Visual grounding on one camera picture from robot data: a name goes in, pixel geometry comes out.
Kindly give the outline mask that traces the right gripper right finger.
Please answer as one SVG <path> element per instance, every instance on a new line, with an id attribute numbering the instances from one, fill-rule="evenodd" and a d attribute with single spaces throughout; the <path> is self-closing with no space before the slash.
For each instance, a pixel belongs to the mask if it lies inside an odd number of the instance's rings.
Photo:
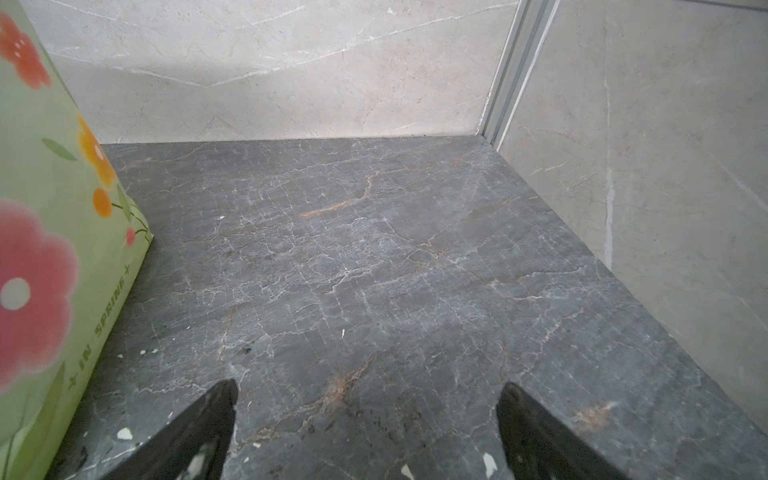
<path id="1" fill-rule="evenodd" d="M 496 417 L 506 463 L 516 479 L 627 477 L 513 382 L 501 390 Z"/>

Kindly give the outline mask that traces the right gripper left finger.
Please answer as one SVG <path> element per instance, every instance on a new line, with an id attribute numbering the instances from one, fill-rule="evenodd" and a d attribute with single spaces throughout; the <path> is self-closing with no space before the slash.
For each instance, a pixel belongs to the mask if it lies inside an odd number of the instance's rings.
<path id="1" fill-rule="evenodd" d="M 233 379 L 214 384 L 107 479 L 219 479 L 233 437 L 239 396 Z"/>

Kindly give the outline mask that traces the white floral paper bag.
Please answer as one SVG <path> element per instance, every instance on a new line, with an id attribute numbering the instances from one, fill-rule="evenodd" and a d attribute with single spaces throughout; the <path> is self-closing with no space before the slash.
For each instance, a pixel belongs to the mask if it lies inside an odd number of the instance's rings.
<path id="1" fill-rule="evenodd" d="M 3 478 L 45 477 L 151 241 L 21 4 L 3 2 Z"/>

